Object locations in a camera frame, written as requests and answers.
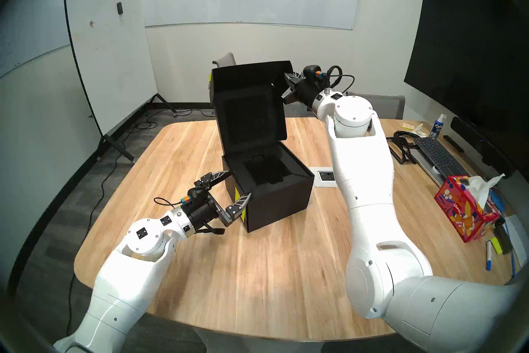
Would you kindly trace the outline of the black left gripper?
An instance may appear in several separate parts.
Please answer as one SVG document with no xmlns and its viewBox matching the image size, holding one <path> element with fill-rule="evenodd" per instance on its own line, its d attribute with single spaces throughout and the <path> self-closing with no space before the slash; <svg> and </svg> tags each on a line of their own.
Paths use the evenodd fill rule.
<svg viewBox="0 0 529 353">
<path fill-rule="evenodd" d="M 220 182 L 223 182 L 233 172 L 223 170 L 219 172 L 208 172 L 199 180 L 194 182 L 194 187 L 188 190 L 188 219 L 192 223 L 196 233 L 213 233 L 223 235 L 224 228 L 212 228 L 210 222 L 219 219 L 228 227 L 237 219 L 243 219 L 245 210 L 250 201 L 252 193 L 240 195 L 235 193 L 235 202 L 222 209 L 217 200 L 212 196 L 210 190 Z"/>
</svg>

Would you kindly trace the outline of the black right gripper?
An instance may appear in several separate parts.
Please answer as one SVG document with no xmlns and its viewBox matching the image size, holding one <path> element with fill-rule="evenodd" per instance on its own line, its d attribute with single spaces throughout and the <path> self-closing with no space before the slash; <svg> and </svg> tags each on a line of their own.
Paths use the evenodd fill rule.
<svg viewBox="0 0 529 353">
<path fill-rule="evenodd" d="M 288 89 L 282 95 L 282 101 L 285 105 L 294 102 L 301 102 L 311 111 L 317 111 L 314 103 L 321 99 L 320 95 L 324 89 L 329 89 L 330 78 L 327 74 L 312 74 L 305 78 L 303 74 L 285 72 L 285 80 Z"/>
</svg>

